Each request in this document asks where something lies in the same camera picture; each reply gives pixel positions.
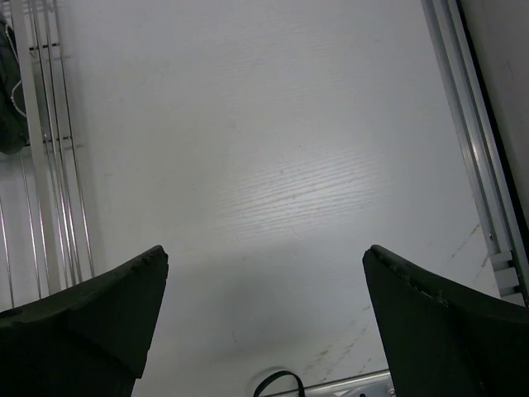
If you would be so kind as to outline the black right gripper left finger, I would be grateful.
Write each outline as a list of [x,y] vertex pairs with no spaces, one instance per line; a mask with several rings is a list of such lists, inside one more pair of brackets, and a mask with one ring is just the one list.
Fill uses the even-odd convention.
[[130,396],[169,273],[162,246],[1,313],[3,396]]

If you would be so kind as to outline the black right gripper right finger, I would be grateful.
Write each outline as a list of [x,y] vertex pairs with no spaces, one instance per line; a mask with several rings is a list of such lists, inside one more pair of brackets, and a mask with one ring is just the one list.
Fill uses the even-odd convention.
[[398,396],[526,396],[528,309],[373,245],[362,259]]

